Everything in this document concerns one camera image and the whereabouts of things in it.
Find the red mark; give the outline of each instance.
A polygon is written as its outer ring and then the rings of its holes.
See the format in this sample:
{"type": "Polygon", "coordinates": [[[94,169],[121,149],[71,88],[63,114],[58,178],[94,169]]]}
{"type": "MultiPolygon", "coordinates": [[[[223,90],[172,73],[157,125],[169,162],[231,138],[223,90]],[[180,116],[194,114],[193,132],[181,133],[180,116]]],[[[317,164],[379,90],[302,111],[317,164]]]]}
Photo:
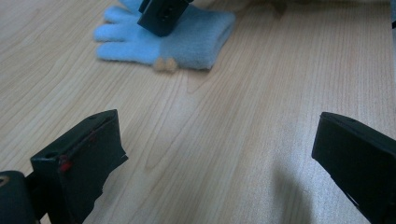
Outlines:
{"type": "Polygon", "coordinates": [[[64,173],[64,172],[68,171],[72,167],[72,165],[73,165],[73,163],[71,161],[66,161],[61,165],[59,170],[64,173]]]}

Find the glove finger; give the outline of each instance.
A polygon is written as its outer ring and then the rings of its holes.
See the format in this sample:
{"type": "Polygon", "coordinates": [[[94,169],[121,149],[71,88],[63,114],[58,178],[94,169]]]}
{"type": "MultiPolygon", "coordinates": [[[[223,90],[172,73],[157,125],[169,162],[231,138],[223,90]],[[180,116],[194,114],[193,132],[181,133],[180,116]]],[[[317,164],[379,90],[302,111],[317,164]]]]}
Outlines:
{"type": "Polygon", "coordinates": [[[112,23],[137,23],[139,17],[122,7],[109,7],[104,13],[106,21],[112,23]]]}
{"type": "Polygon", "coordinates": [[[141,0],[119,0],[123,5],[125,5],[132,13],[139,13],[141,0]]]}
{"type": "Polygon", "coordinates": [[[109,42],[99,46],[96,55],[110,61],[154,64],[159,52],[134,43],[109,42]]]}
{"type": "Polygon", "coordinates": [[[93,39],[101,42],[122,42],[131,37],[134,31],[134,27],[130,24],[105,24],[95,29],[93,39]]]}

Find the table surface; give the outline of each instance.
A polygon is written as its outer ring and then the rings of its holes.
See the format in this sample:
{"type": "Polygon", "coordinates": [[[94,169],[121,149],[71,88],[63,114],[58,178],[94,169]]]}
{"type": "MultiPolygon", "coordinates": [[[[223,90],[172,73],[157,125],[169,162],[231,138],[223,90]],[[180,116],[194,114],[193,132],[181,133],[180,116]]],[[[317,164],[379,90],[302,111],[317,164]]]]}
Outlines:
{"type": "Polygon", "coordinates": [[[95,58],[113,4],[2,1],[0,170],[118,109],[129,160],[84,223],[367,222],[310,155],[322,111],[396,137],[389,3],[252,4],[210,71],[173,75],[95,58]]]}

